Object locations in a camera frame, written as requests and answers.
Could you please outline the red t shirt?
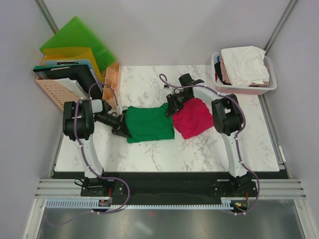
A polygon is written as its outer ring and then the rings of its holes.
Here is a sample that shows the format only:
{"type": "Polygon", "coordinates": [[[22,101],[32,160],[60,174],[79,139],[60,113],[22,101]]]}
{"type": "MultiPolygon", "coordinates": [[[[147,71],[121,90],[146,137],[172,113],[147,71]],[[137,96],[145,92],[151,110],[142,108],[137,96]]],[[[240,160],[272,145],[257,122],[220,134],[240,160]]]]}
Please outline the red t shirt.
{"type": "Polygon", "coordinates": [[[212,128],[213,117],[206,103],[194,98],[187,101],[183,109],[172,116],[174,128],[182,135],[183,139],[189,139],[212,128]]]}

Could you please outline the green t shirt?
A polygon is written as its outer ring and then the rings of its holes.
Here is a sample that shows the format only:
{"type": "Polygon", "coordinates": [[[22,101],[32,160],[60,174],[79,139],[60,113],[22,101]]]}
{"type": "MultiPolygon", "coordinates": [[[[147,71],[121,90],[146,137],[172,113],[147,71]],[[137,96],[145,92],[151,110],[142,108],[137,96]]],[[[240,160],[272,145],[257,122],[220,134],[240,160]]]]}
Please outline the green t shirt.
{"type": "Polygon", "coordinates": [[[128,143],[174,139],[172,117],[167,117],[168,104],[155,108],[137,108],[130,106],[125,121],[131,137],[128,143]]]}

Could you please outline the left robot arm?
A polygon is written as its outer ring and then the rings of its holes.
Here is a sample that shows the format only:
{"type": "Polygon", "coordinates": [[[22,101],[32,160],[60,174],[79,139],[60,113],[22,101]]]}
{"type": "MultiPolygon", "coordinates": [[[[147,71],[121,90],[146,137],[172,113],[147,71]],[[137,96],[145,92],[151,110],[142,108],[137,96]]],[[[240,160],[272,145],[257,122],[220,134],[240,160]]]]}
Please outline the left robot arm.
{"type": "Polygon", "coordinates": [[[111,109],[112,107],[102,99],[65,102],[63,108],[63,133],[75,143],[82,155],[85,175],[83,187],[92,185],[92,190],[99,196],[109,192],[110,187],[106,180],[116,178],[104,176],[104,168],[98,159],[93,140],[95,122],[109,126],[113,135],[132,137],[126,124],[126,111],[117,115],[109,113],[111,109]]]}

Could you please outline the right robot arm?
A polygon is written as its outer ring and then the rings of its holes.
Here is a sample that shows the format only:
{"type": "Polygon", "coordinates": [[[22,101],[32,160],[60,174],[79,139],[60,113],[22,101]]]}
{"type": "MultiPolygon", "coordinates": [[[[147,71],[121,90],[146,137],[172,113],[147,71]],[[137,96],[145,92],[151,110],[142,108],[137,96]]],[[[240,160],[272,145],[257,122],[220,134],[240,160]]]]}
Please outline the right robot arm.
{"type": "Polygon", "coordinates": [[[211,104],[213,124],[221,134],[228,157],[228,171],[232,181],[228,183],[228,190],[234,196],[240,196],[246,191],[245,182],[240,179],[247,175],[249,169],[242,157],[242,146],[239,134],[246,126],[246,119],[234,94],[222,95],[207,86],[202,79],[194,80],[189,73],[179,78],[180,86],[174,86],[167,81],[164,74],[159,79],[172,92],[166,96],[168,108],[166,116],[170,117],[180,112],[186,102],[193,98],[199,98],[205,103],[211,104]]]}

